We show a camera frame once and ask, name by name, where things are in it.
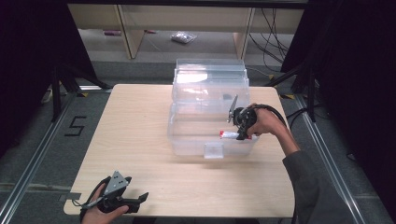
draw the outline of floor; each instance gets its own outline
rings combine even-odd
[[[145,34],[136,57],[131,60],[127,58],[125,47],[120,36],[104,35],[102,30],[79,31],[92,63],[98,66],[101,63],[122,63],[128,65],[134,63],[175,63],[178,58],[236,59],[236,52],[233,46],[233,35],[227,33],[192,32],[192,35],[196,35],[195,39],[188,44],[180,44],[171,40],[171,35],[176,31],[150,31]],[[248,71],[260,74],[264,76],[265,79],[269,80],[271,75],[279,75],[277,71],[280,68],[284,54],[287,53],[287,47],[290,45],[293,35],[277,36],[277,40],[282,43],[282,47],[277,44],[278,42],[273,35],[270,37],[271,44],[267,44],[265,38],[268,38],[268,35],[251,34],[247,43],[247,53],[244,62]],[[274,57],[263,54],[255,42],[261,45],[262,48],[267,49]],[[106,74],[114,72],[114,70],[106,69],[108,72],[101,75],[104,78],[106,78]],[[288,83],[279,84],[279,93],[291,93],[289,85],[291,81],[292,78]],[[74,111],[80,113],[95,114],[92,118],[92,122],[95,123],[100,118],[101,109],[105,106],[107,97],[108,95],[103,94],[93,95],[91,98],[93,102],[89,102],[88,104],[97,107],[90,107],[87,111],[83,110],[87,103],[81,102],[81,98],[77,98],[70,106],[73,107]],[[303,94],[294,95],[294,97],[296,97],[295,101],[281,99],[285,112],[289,114],[306,106],[304,104]],[[50,115],[50,112],[50,105],[44,105],[43,108],[37,112],[36,119],[30,125],[33,128],[32,131],[28,129],[26,132],[28,132],[28,134],[32,132],[32,134],[44,136],[45,132],[49,129],[46,118]],[[392,223],[382,203],[376,196],[375,191],[365,178],[361,168],[346,157],[347,147],[342,141],[342,136],[338,134],[336,127],[334,127],[332,121],[328,118],[325,109],[320,108],[315,112],[316,115],[321,118],[317,120],[317,123],[312,124],[307,115],[302,115],[300,119],[295,121],[292,131],[293,134],[295,134],[296,140],[307,147],[307,150],[311,150],[317,159],[316,162],[318,166],[326,173],[325,175],[336,183],[335,186],[337,190],[345,194],[344,199],[352,204],[351,211],[355,215],[356,223]],[[61,125],[65,127],[65,125],[68,125],[70,122],[71,121],[66,118],[66,121]],[[87,127],[87,132],[91,132],[88,138],[92,137],[94,127]],[[86,145],[89,144],[90,139],[80,140],[81,143],[70,143],[70,146],[66,146],[66,148],[70,148],[70,150],[74,149],[76,145],[73,144],[79,144],[79,147],[85,144],[83,147],[87,147]],[[50,139],[49,141],[52,147],[62,147],[64,150],[65,146],[59,146],[56,138]],[[32,150],[30,151],[34,151],[32,146],[40,145],[40,139],[29,137],[27,140],[22,141],[22,145],[21,147],[31,147],[30,149]],[[78,165],[81,163],[85,154],[85,151],[74,151],[74,153],[67,154],[69,155],[67,158],[60,158],[59,156],[62,153],[57,152],[56,149],[48,152],[42,163],[37,165],[37,174],[33,179],[35,183],[46,183],[47,185],[30,184],[26,195],[19,202],[21,203],[20,209],[16,212],[14,211],[15,217],[9,221],[10,223],[22,223],[29,220],[32,220],[31,222],[33,223],[54,223],[53,220],[57,220],[56,223],[70,223],[76,221],[75,217],[69,218],[67,216],[62,217],[62,219],[57,219],[59,217],[57,217],[56,214],[61,214],[63,211],[62,200],[59,199],[59,202],[55,204],[50,199],[54,197],[55,193],[66,193],[70,190],[70,183],[73,183],[73,176],[75,176]],[[22,154],[18,151],[10,151],[8,155],[0,161],[0,176],[2,182],[0,185],[0,202],[6,201],[14,185],[20,181],[19,178],[21,174],[26,172],[24,171],[25,165],[17,165],[17,163],[11,162],[15,161],[12,159],[18,158],[18,164],[28,164],[30,159],[34,156],[33,153]],[[73,171],[68,171],[64,169],[66,166],[75,167],[73,167]],[[48,180],[49,176],[53,175],[53,173],[56,173],[56,176],[51,176],[50,180]],[[35,207],[38,203],[45,205],[42,209],[42,213],[46,214],[45,217],[42,214],[40,215],[40,213],[27,215],[25,209],[22,209],[29,209],[32,205]],[[50,212],[44,212],[51,207],[54,207],[53,215]],[[260,223],[278,223],[278,221],[281,223],[289,222],[288,220],[260,219]]]

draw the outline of person's hand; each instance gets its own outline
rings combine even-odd
[[[95,201],[97,198],[99,198],[99,194],[102,191],[102,189],[105,187],[105,185],[106,184],[102,184],[98,188],[98,190],[94,193],[94,195],[92,196],[92,199],[91,199],[92,202]],[[97,206],[95,206],[95,207],[87,210],[81,223],[82,224],[108,224],[112,220],[114,220],[116,217],[119,217],[122,214],[126,213],[128,211],[128,209],[129,209],[128,205],[124,205],[110,213],[103,213],[102,211],[99,210],[99,208]]]
[[[275,135],[286,156],[299,150],[288,127],[273,112],[264,108],[256,108],[254,111],[257,115],[257,121],[247,129],[247,135],[256,134],[259,136],[262,133]]]
[[[287,127],[273,112],[264,108],[256,108],[254,111],[257,115],[257,121],[247,129],[248,136],[253,134],[260,136],[262,133],[277,135],[279,132],[286,131]]]

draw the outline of cable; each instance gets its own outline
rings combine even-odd
[[[73,203],[73,205],[75,206],[75,207],[82,207],[82,204],[81,203],[79,203],[79,202],[77,202],[76,200],[72,200],[72,203]]]
[[[268,77],[270,76],[270,75],[265,74],[264,72],[262,72],[262,71],[260,71],[259,69],[256,69],[256,68],[246,67],[246,69],[256,71],[256,72],[258,72],[258,73],[260,73],[262,75],[268,76]]]
[[[272,34],[273,32],[272,32],[272,28],[271,28],[271,33],[268,35],[268,41],[267,41],[267,43],[265,44],[265,50],[267,50],[267,46],[268,46],[268,43],[269,43],[269,40],[270,40],[270,38],[271,38],[271,34]],[[267,63],[265,62],[265,54],[263,54],[262,55],[262,60],[264,61],[264,64],[265,64],[265,66],[266,67],[268,67],[267,66]]]
[[[91,192],[91,195],[90,195],[90,197],[88,197],[88,200],[87,200],[87,202],[85,202],[85,204],[88,204],[91,201],[95,192],[102,186],[102,184],[108,183],[110,181],[110,178],[111,178],[111,176],[108,176],[105,179],[103,179],[101,182],[99,182],[98,185],[96,185],[95,189]],[[83,205],[81,203],[78,203],[76,200],[72,200],[72,202],[73,202],[74,206],[82,206]]]
[[[261,51],[263,51],[264,53],[268,54],[269,56],[271,56],[272,58],[274,58],[278,62],[283,63],[283,61],[281,59],[279,59],[278,57],[276,57],[275,54],[271,53],[266,48],[263,48],[259,43],[257,43],[256,40],[253,38],[253,36],[251,34],[249,34],[249,36],[250,36],[251,40],[253,41],[253,43],[257,46],[257,48],[259,48]]]
[[[265,20],[266,20],[266,22],[267,22],[267,25],[268,25],[268,28],[270,28],[270,35],[269,35],[269,37],[268,37],[268,40],[267,39],[265,39],[265,40],[267,40],[268,42],[269,42],[269,40],[270,40],[270,37],[271,37],[271,35],[274,35],[274,38],[275,38],[275,40],[276,40],[276,43],[277,43],[277,46],[275,46],[275,47],[277,47],[277,48],[279,48],[279,49],[285,49],[285,50],[289,50],[289,48],[288,47],[286,47],[284,44],[282,44],[280,41],[279,41],[279,39],[277,38],[277,31],[276,31],[276,9],[275,8],[273,8],[273,25],[271,25],[270,24],[270,22],[268,21],[268,19],[267,19],[267,17],[265,16],[265,13],[264,13],[264,10],[262,9],[262,15],[264,16],[264,18],[265,18]]]
[[[282,50],[285,50],[285,51],[288,51],[288,50],[289,50],[289,49],[283,49],[282,47],[277,46],[277,45],[271,43],[271,41],[270,41],[269,39],[267,39],[262,33],[260,33],[260,35],[261,35],[262,38],[263,38],[266,42],[268,42],[268,44],[270,44],[271,46],[273,46],[273,47],[275,47],[275,48],[281,48]]]
[[[314,105],[314,108],[315,108],[315,107],[321,107],[321,106],[323,106],[323,104],[317,104],[317,105]],[[290,129],[291,129],[291,127],[293,126],[294,121],[295,121],[301,114],[303,114],[304,112],[306,112],[307,110],[308,110],[308,107],[304,107],[304,108],[301,108],[301,109],[299,109],[299,110],[297,110],[297,111],[291,113],[290,115],[287,115],[287,116],[286,116],[286,119],[289,119],[289,118],[291,118],[291,117],[294,116],[294,118],[291,120],[291,123],[290,123]]]
[[[147,39],[147,41],[150,43],[150,45],[151,45],[152,47],[154,47],[154,48],[157,49],[160,53],[163,54],[163,51],[162,51],[160,48],[158,48],[154,43],[152,43],[152,41],[149,39],[149,37],[146,38],[146,39]]]
[[[280,72],[280,70],[279,70],[279,71],[278,71],[278,70],[274,70],[274,69],[272,69],[272,68],[270,68],[270,67],[268,66],[268,64],[265,62],[265,54],[262,55],[262,61],[264,62],[264,65],[265,65],[265,67],[266,67],[267,69],[269,69],[269,70],[271,70],[271,71],[273,71],[273,72]]]

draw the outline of sleeve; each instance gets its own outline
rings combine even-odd
[[[283,160],[294,189],[299,223],[354,223],[345,202],[304,151]]]

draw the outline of black cable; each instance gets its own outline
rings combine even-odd
[[[314,108],[315,108],[315,107],[321,107],[321,106],[323,106],[323,104],[317,104],[317,105],[314,105]],[[307,110],[308,110],[308,107],[304,107],[304,108],[301,108],[301,109],[299,109],[299,110],[297,110],[297,111],[291,113],[290,115],[287,115],[287,116],[286,116],[286,119],[289,119],[289,118],[291,118],[291,117],[294,116],[294,118],[291,120],[291,123],[290,123],[290,129],[291,129],[291,127],[293,126],[294,121],[295,121],[301,114],[303,114],[303,113],[304,113],[305,111],[307,111]]]
[[[265,44],[265,47],[264,47],[265,50],[267,50],[267,46],[268,46],[269,40],[271,39],[271,34],[272,34],[272,28],[271,28],[270,34],[268,35],[267,43]],[[267,63],[265,62],[265,54],[262,55],[262,60],[264,61],[265,66],[269,68],[269,66],[268,66]]]
[[[280,72],[280,71],[274,70],[274,69],[270,68],[270,66],[268,66],[268,64],[265,62],[265,53],[262,54],[262,61],[264,62],[264,65],[267,69],[269,69],[273,72]]]
[[[99,182],[99,184],[96,185],[95,189],[92,191],[90,197],[88,197],[87,202],[85,202],[84,204],[80,204],[80,203],[75,201],[75,203],[80,204],[78,206],[81,206],[81,207],[82,207],[82,205],[87,205],[91,201],[91,199],[92,199],[93,195],[95,194],[95,192],[102,186],[102,184],[104,184],[104,183],[107,184],[110,181],[110,179],[111,179],[111,176],[108,176],[105,179],[103,179],[101,182]],[[82,219],[84,218],[86,212],[87,212],[86,208],[81,208],[80,209],[79,222],[82,222]]]
[[[75,199],[72,200],[72,204],[73,204],[75,207],[82,207],[82,204],[79,203],[79,202],[77,202]]]
[[[276,10],[273,8],[273,25],[271,25],[270,24],[270,22],[268,21],[268,19],[267,19],[267,17],[265,16],[265,13],[264,13],[264,10],[262,9],[262,15],[264,16],[264,18],[265,18],[265,20],[266,20],[266,22],[267,22],[267,25],[268,25],[268,27],[270,28],[270,35],[269,35],[269,37],[271,36],[271,34],[273,34],[274,35],[274,38],[276,39],[276,43],[277,43],[277,47],[278,48],[285,48],[286,50],[289,50],[289,48],[288,47],[286,47],[284,44],[282,44],[280,41],[279,41],[279,39],[277,38],[277,33],[276,33],[276,31],[274,31],[274,26],[275,26],[275,28],[276,28],[276,21],[275,21],[275,16],[276,16]]]
[[[285,50],[285,51],[288,51],[288,49],[283,49],[282,47],[280,47],[280,46],[277,46],[277,45],[275,45],[275,44],[273,44],[273,43],[271,43],[271,41],[269,40],[269,39],[267,39],[262,33],[260,33],[260,35],[262,36],[262,38],[265,40],[265,41],[267,41],[268,42],[268,44],[270,44],[271,46],[273,46],[273,47],[275,47],[275,48],[281,48],[282,50]]]
[[[256,45],[257,48],[259,48],[261,51],[263,51],[264,53],[268,54],[269,56],[271,56],[272,58],[274,58],[275,60],[277,60],[280,63],[283,63],[283,61],[281,59],[279,59],[278,57],[275,56],[275,54],[271,53],[270,51],[268,51],[268,49],[263,48],[259,43],[257,43],[257,41],[253,38],[253,36],[251,34],[249,34],[251,40],[253,41],[253,43]]]

